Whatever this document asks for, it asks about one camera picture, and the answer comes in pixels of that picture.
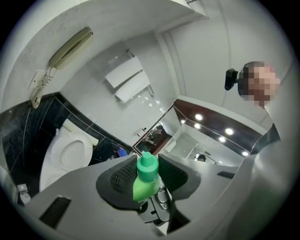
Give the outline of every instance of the green bottle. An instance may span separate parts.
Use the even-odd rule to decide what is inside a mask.
[[[133,184],[133,200],[139,202],[150,198],[159,190],[158,159],[149,152],[137,160],[138,176]]]

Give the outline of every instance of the person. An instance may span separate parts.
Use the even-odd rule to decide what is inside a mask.
[[[246,101],[252,101],[256,106],[264,108],[270,102],[280,86],[280,79],[275,69],[264,62],[249,62],[239,73],[238,92]],[[253,146],[250,154],[257,154],[268,144],[280,140],[274,124],[269,131]]]
[[[197,157],[197,161],[199,161],[199,162],[205,162],[205,160],[206,160],[206,156],[204,154],[200,154]]]
[[[158,125],[156,129],[150,134],[150,136],[147,136],[142,144],[141,151],[148,151],[150,152],[151,149],[156,146],[157,143],[162,138],[162,133],[164,132],[164,127],[161,125]]]

